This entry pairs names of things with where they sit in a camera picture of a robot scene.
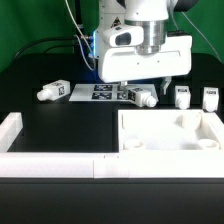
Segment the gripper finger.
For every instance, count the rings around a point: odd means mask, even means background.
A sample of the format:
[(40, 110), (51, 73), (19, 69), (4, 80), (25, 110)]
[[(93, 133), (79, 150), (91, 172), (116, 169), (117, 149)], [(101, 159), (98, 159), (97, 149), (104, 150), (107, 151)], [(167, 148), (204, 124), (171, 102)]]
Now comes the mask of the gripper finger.
[(167, 93), (167, 89), (170, 85), (170, 83), (172, 82), (172, 78), (171, 77), (164, 77), (161, 83), (161, 94), (165, 95)]
[(120, 82), (120, 90), (122, 91), (122, 97), (123, 99), (127, 100), (128, 99), (128, 81), (121, 81)]

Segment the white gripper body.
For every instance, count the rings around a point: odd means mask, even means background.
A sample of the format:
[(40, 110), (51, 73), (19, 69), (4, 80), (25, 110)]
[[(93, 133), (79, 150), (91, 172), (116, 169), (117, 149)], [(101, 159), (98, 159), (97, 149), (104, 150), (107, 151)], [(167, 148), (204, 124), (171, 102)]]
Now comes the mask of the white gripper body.
[(190, 35), (171, 36), (156, 53), (140, 54), (143, 28), (119, 25), (102, 34), (98, 74), (105, 83), (186, 75), (191, 70)]

